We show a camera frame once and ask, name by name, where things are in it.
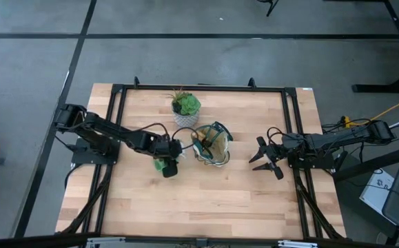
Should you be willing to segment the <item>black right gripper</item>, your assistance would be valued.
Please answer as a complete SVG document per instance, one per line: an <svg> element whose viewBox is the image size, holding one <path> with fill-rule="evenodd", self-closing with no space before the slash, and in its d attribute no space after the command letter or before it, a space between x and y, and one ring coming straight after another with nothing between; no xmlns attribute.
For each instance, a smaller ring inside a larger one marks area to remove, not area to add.
<svg viewBox="0 0 399 248"><path fill-rule="evenodd" d="M259 165L258 167L253 168L252 170L268 170L273 172L278 180L283 179L283 172L281 168L275 163L284 158L287 158L289 156L291 148L286 145L276 143L270 136L268 137L268 145L266 144L265 139L262 136L258 136L256 138L256 141L259 148L257 153L249 160L249 163L253 163L254 161L261 159L266 153L271 163L264 163L262 165Z"/></svg>

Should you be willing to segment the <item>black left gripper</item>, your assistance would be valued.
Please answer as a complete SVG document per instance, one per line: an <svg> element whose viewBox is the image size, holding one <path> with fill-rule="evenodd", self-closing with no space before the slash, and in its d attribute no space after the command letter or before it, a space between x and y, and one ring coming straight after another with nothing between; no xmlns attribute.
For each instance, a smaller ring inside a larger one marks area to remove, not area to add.
<svg viewBox="0 0 399 248"><path fill-rule="evenodd" d="M163 159L162 174L164 178L170 178L178 174L178 158L182 154L181 142L177 139L156 139L152 141L150 153L155 159Z"/></svg>

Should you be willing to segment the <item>green handled pruning shears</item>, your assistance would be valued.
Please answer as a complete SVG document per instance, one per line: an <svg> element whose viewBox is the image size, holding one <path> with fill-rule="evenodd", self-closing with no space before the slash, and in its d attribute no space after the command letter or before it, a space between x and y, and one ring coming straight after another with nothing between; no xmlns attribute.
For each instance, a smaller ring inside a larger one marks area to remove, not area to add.
<svg viewBox="0 0 399 248"><path fill-rule="evenodd" d="M163 173L170 165L165 158L155 158L153 160L155 169Z"/></svg>

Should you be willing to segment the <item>beige gardening bag green trim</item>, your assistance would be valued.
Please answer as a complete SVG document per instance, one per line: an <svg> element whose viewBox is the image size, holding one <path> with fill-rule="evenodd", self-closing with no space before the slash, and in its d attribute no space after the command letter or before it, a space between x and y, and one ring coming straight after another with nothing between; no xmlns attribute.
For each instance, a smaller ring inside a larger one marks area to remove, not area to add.
<svg viewBox="0 0 399 248"><path fill-rule="evenodd" d="M229 130L217 121L203 125L191 135L195 158L205 165L222 167L229 162L229 143L233 136Z"/></svg>

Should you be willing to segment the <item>potted succulent white patterned pot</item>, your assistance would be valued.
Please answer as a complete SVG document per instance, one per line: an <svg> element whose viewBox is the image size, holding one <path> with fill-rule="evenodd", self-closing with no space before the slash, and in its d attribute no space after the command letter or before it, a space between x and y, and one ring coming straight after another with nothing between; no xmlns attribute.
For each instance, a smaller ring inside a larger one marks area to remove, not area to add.
<svg viewBox="0 0 399 248"><path fill-rule="evenodd" d="M167 97L171 99L174 121L179 127L193 127L198 122L201 102L192 93L181 88Z"/></svg>

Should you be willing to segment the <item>white cardboard box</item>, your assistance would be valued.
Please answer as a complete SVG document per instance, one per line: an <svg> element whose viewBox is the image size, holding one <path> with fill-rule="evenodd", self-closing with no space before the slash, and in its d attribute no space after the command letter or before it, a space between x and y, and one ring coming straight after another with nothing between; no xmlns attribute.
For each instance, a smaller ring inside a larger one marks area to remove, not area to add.
<svg viewBox="0 0 399 248"><path fill-rule="evenodd" d="M389 195L394 177L382 169L376 170L365 184L359 199L382 215L382 208Z"/></svg>

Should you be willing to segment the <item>black floor stand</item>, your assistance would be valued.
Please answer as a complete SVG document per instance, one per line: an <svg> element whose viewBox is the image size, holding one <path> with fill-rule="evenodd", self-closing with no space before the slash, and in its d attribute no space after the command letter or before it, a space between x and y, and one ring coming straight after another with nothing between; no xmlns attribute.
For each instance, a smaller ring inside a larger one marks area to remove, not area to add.
<svg viewBox="0 0 399 248"><path fill-rule="evenodd" d="M272 13L273 9L276 7L277 3L280 0L257 0L260 3L268 3L269 4L269 9L267 11L266 17L269 17L270 14Z"/></svg>

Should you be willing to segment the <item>black metal table frame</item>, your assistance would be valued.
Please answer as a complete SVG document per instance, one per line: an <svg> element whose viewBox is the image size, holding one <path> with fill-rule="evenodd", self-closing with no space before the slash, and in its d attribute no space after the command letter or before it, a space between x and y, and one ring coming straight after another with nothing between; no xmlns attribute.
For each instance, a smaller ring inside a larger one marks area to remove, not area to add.
<svg viewBox="0 0 399 248"><path fill-rule="evenodd" d="M178 129L171 115L168 90L126 89L121 125L130 129L162 123L172 133ZM175 238L301 239L293 172L279 161L284 173L277 180L273 172L252 171L265 158L248 160L257 152L257 136L269 127L297 131L293 99L287 94L289 121L285 120L283 88L279 92L259 92L245 86L239 91L223 91L211 86L183 86L202 104L198 125L224 124L234 141L229 144L230 161L223 167L204 165L186 151L178 164L178 174L163 178L152 158L121 145L112 179L101 234L106 236L157 236ZM55 231L68 227L82 210L90 193L95 166L83 165L73 172L59 213ZM331 176L311 170L316 201L327 220L345 236L336 189Z"/></svg>

